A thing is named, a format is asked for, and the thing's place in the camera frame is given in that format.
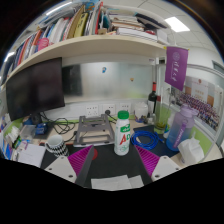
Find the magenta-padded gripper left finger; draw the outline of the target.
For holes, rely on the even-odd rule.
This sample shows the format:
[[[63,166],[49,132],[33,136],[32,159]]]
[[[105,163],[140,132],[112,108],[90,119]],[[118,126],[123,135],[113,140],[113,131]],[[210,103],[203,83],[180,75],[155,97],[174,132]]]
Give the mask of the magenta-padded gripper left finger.
[[[90,145],[68,157],[59,156],[46,171],[76,185],[84,186],[93,157],[94,146]]]

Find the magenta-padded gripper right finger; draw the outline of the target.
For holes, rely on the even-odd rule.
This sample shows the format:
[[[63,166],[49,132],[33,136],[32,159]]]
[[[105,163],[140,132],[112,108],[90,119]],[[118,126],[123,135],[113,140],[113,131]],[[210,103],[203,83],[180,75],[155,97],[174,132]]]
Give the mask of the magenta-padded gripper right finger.
[[[180,167],[168,156],[159,157],[137,145],[135,149],[152,181],[157,181],[180,170]]]

